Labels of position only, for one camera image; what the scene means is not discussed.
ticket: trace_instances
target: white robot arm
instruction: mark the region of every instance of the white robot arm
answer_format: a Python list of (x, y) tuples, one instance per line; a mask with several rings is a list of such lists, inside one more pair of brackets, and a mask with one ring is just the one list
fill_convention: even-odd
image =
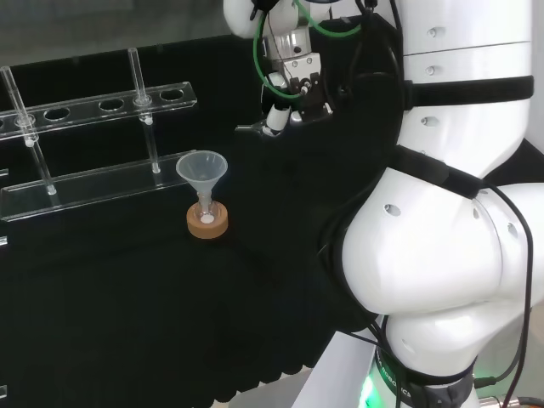
[[(531, 75), (530, 0), (397, 3), (406, 80)], [(305, 4), (316, 18), (327, 7)], [(248, 18), (252, 9), (251, 0), (224, 0), (235, 34), (250, 37), (257, 30)], [(280, 0), (269, 18), (276, 36), (297, 29), (292, 0)], [(405, 113), (398, 143), (482, 179), (519, 147), (529, 108), (528, 99), (414, 107)], [(536, 304), (544, 299), (544, 185), (501, 190), (532, 231)], [(522, 224), (493, 191), (481, 190), (469, 200), (387, 168), (348, 228), (343, 273), (365, 308), (390, 316), (387, 339), (405, 367), (451, 377), (469, 369), (481, 349), (524, 312), (527, 251)], [(395, 395), (384, 382), (374, 383), (384, 405), (394, 406)], [(469, 406), (478, 406), (474, 391), (463, 405)]]

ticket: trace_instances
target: black cloth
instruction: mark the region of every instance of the black cloth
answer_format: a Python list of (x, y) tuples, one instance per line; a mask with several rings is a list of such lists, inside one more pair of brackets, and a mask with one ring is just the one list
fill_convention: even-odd
[[(313, 40), (341, 76), (353, 40)], [(394, 146), (395, 81), (369, 79), (351, 110), (261, 140), (234, 132), (260, 118), (251, 42), (142, 48), (140, 59), (148, 86), (191, 81), (200, 107), (156, 115), (158, 150), (226, 157), (214, 197), (229, 209), (229, 231), (211, 242), (189, 235), (188, 185), (4, 224), (0, 383), (10, 408), (208, 407), (313, 366), (335, 330), (363, 326), (315, 243)], [(379, 50), (362, 59), (361, 69), (389, 68)], [(132, 85), (125, 51), (15, 67), (14, 76), (29, 106)], [(5, 95), (0, 108), (9, 108)], [(41, 144), (53, 175), (145, 158), (137, 119), (50, 133)], [(0, 163), (11, 184), (37, 178), (20, 139), (0, 144)], [(525, 146), (492, 179), (542, 181), (543, 168)]]

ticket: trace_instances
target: black cable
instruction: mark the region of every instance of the black cable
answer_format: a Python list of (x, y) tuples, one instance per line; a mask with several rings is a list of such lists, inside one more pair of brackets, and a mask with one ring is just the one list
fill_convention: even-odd
[(395, 77), (397, 78), (397, 85), (399, 87), (399, 93), (400, 93), (400, 108), (401, 108), (401, 117), (400, 117), (400, 124), (399, 124), (399, 133), (400, 133), (400, 126), (402, 126), (402, 116), (405, 112), (405, 79), (402, 73), (402, 67), (399, 64), (399, 61), (397, 60), (397, 57), (394, 54), (393, 49), (391, 46), (388, 45), (388, 52), (389, 57), (391, 57), (391, 60), (393, 61), (393, 67), (395, 70)]
[(518, 397), (520, 405), (540, 406), (544, 408), (544, 399), (532, 397)]
[[(391, 11), (393, 11), (394, 24), (397, 27), (397, 36), (399, 38), (399, 44), (398, 44), (399, 55), (400, 55), (400, 58), (403, 58), (405, 36), (402, 30), (402, 23), (400, 22), (399, 9), (397, 8), (397, 3), (395, 0), (389, 0), (389, 3), (391, 4)], [(404, 78), (404, 70), (402, 69), (402, 64), (399, 66), (399, 68), (400, 68), (400, 72), (402, 73), (402, 77)]]
[(325, 221), (323, 224), (323, 227), (321, 227), (321, 231), (318, 234), (317, 239), (317, 253), (321, 253), (327, 246), (331, 244), (332, 236), (328, 236), (328, 240), (324, 242), (324, 237), (326, 237), (326, 232), (328, 229), (331, 228), (332, 224), (337, 221), (335, 224), (339, 224), (339, 220), (345, 219), (346, 216), (348, 216), (353, 210), (354, 207), (357, 207), (359, 209), (361, 202), (363, 200), (366, 200), (368, 196), (371, 193), (371, 189), (374, 189), (376, 187), (378, 181), (382, 178), (383, 172), (380, 172), (377, 174), (375, 178), (372, 179), (372, 181), (367, 184), (361, 191), (359, 191), (356, 195), (351, 197), (349, 200), (344, 202), (340, 207), (337, 207), (334, 210), (334, 213)]
[[(263, 14), (264, 14), (264, 18), (266, 19), (267, 16), (268, 16), (268, 13), (263, 11)], [(264, 50), (263, 50), (263, 32), (264, 32), (264, 24), (262, 24), (259, 28), (259, 31), (258, 31), (258, 43), (260, 44), (260, 47), (261, 47), (261, 52), (258, 53), (258, 64), (261, 65), (262, 67), (264, 67), (264, 63), (263, 63), (263, 60), (264, 60), (264, 57), (263, 57), (263, 53), (264, 53)], [(272, 83), (272, 80), (270, 79), (270, 74), (266, 74), (266, 79), (269, 80), (269, 83), (270, 85), (274, 86), (274, 84)]]
[(357, 47), (355, 48), (354, 56), (351, 59), (351, 62), (349, 63), (348, 68), (348, 92), (351, 93), (351, 98), (353, 98), (353, 86), (354, 86), (354, 76), (355, 76), (355, 67), (357, 66), (357, 62), (360, 59), (360, 55), (362, 53), (365, 40), (368, 37), (368, 23), (370, 22), (371, 15), (367, 14), (367, 11), (365, 8), (363, 8), (362, 3), (360, 0), (355, 0), (355, 3), (357, 4), (357, 7), (359, 8), (361, 15), (365, 16), (363, 21), (361, 21), (361, 30), (360, 30), (360, 40), (357, 43)]
[(362, 337), (362, 336), (359, 336), (358, 334), (353, 334), (353, 333), (350, 333), (350, 332), (342, 331), (342, 333), (345, 334), (346, 336), (350, 336), (350, 337), (353, 337), (353, 338), (358, 338), (359, 340), (361, 340), (361, 341), (363, 341), (365, 343), (372, 344), (372, 345), (378, 347), (379, 349), (381, 349), (383, 352), (388, 353), (388, 351), (385, 350), (383, 348), (383, 346), (379, 342), (371, 340), (370, 338)]
[(492, 385), (499, 383), (502, 380), (506, 380), (506, 378), (512, 373), (513, 369), (516, 368), (520, 355), (521, 355), (521, 340), (518, 344), (516, 355), (514, 356), (512, 362), (510, 363), (510, 366), (498, 377), (482, 377), (482, 378), (474, 379), (474, 388), (480, 389), (480, 388), (490, 387)]
[[(369, 189), (373, 185), (377, 184), (377, 182), (382, 177), (382, 175), (383, 175), (383, 173), (380, 172), (377, 175), (377, 177), (373, 180), (373, 182), (369, 183), (360, 193), (358, 193), (358, 195), (356, 197), (360, 198), (361, 196), (369, 195), (371, 193), (371, 191), (369, 191)], [(346, 220), (348, 220), (348, 224), (351, 223), (351, 220), (353, 219), (353, 217), (355, 215), (354, 211), (359, 211), (359, 208), (360, 208), (360, 202), (354, 200), (354, 198), (349, 200), (346, 204), (348, 204), (348, 209), (347, 209), (347, 211), (344, 210), (346, 212), (345, 215), (340, 218), (339, 222), (337, 222), (337, 224), (336, 224), (336, 228), (332, 232), (332, 240), (328, 244), (328, 246), (330, 248), (329, 249), (330, 252), (333, 252), (332, 242), (338, 241), (339, 234), (341, 233), (341, 231), (342, 231), (342, 233), (345, 234), (346, 229), (343, 226), (345, 225)], [(330, 270), (330, 269), (331, 269), (331, 265), (328, 265), (327, 270)], [(385, 325), (385, 322), (387, 321), (387, 318), (388, 318), (387, 316), (384, 317), (384, 325)], [(404, 382), (405, 367), (394, 356), (394, 353), (393, 353), (393, 351), (392, 351), (392, 349), (391, 349), (391, 347), (390, 347), (390, 345), (389, 345), (389, 343), (387, 341), (387, 337), (386, 337), (385, 332), (383, 331), (383, 329), (380, 326), (377, 325), (377, 323), (374, 320), (371, 322), (371, 324), (368, 325), (368, 329), (372, 333), (372, 335), (378, 340), (377, 342), (373, 342), (373, 343), (376, 343), (375, 345), (377, 347), (379, 347), (382, 351), (387, 353), (392, 358), (392, 360), (394, 361), (394, 364), (390, 366), (390, 369), (391, 369), (391, 372), (394, 374), (394, 376), (396, 378), (396, 381), (397, 381), (397, 388), (396, 388), (396, 393), (395, 393), (395, 408), (400, 408), (401, 402), (402, 402), (402, 387), (403, 387), (403, 384), (405, 383)], [(357, 335), (353, 335), (353, 334), (349, 334), (349, 335), (352, 336), (352, 337), (359, 338)]]
[[(274, 43), (275, 51), (276, 51), (276, 53), (278, 53), (278, 56), (280, 57), (281, 65), (287, 71), (287, 73), (289, 74), (289, 77), (291, 77), (291, 79), (292, 79), (292, 73), (289, 71), (289, 68), (287, 68), (287, 64), (283, 60), (283, 57), (281, 56), (281, 53), (280, 53), (280, 49), (278, 48), (278, 43), (275, 41), (275, 35), (274, 35), (274, 32), (272, 31), (272, 25), (270, 24), (270, 19), (268, 19), (268, 21), (269, 21), (270, 35), (272, 36), (272, 42)], [(283, 79), (285, 80), (286, 84), (288, 84), (289, 79), (287, 79), (287, 77), (285, 75), (282, 75), (282, 76), (283, 76)], [(268, 75), (268, 78), (269, 78), (269, 82), (272, 84), (272, 86), (274, 86), (274, 84), (270, 81), (270, 75)]]
[(519, 340), (519, 362), (518, 369), (516, 374), (513, 377), (512, 384), (508, 389), (507, 396), (504, 399), (504, 404), (502, 408), (508, 408), (508, 403), (513, 396), (514, 389), (519, 383), (521, 378), (521, 373), (524, 370), (525, 357), (527, 355), (527, 342), (529, 340), (529, 323), (530, 323), (530, 310), (531, 310), (531, 292), (533, 287), (533, 253), (534, 253), (534, 243), (533, 235), (530, 232), (530, 227), (525, 220), (524, 215), (519, 211), (515, 204), (499, 190), (493, 184), (487, 184), (487, 186), (512, 209), (513, 213), (518, 218), (521, 225), (524, 227), (525, 235), (527, 237), (527, 275), (525, 276), (525, 303), (524, 303), (524, 323), (521, 330), (521, 339)]

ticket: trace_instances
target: screw hole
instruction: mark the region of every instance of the screw hole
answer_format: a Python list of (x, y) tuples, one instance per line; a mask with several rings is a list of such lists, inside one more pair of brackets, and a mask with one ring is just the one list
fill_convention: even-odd
[(422, 119), (422, 124), (427, 127), (435, 128), (440, 124), (440, 121), (434, 116), (427, 116)]
[(123, 105), (125, 105), (125, 103), (123, 102), (122, 99), (108, 99), (108, 100), (103, 100), (102, 102), (100, 102), (99, 108), (102, 111), (113, 112), (113, 111), (119, 111), (123, 107)]
[(68, 108), (59, 108), (46, 110), (43, 117), (50, 122), (57, 122), (63, 120), (68, 115), (70, 115), (70, 110)]
[(161, 98), (167, 100), (168, 102), (173, 102), (174, 100), (181, 99), (184, 96), (183, 91), (179, 89), (170, 89), (167, 91), (161, 92)]
[(416, 353), (416, 351), (411, 347), (410, 344), (408, 344), (408, 343), (406, 342), (406, 340), (405, 340), (404, 338), (402, 339), (402, 343), (404, 344), (405, 348), (406, 348), (410, 353), (412, 353), (412, 354), (415, 354), (415, 353)]
[(514, 238), (518, 238), (518, 230), (512, 223), (508, 223), (508, 232), (512, 234)]
[(400, 208), (394, 206), (393, 204), (386, 204), (383, 209), (386, 211), (387, 214), (394, 217), (398, 217), (401, 214)]

